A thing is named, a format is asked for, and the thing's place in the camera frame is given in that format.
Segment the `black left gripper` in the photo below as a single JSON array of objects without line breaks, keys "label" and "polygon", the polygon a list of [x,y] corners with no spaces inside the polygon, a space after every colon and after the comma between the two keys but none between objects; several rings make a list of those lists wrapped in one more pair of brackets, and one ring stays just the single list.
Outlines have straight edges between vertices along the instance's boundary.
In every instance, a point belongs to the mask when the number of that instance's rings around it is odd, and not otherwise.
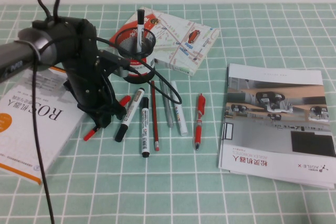
[{"label": "black left gripper", "polygon": [[90,117],[98,128],[111,123],[112,114],[118,120],[126,115],[126,101],[117,101],[112,95],[111,83],[103,73],[99,50],[83,49],[74,57],[62,62],[77,107],[90,112]]}]

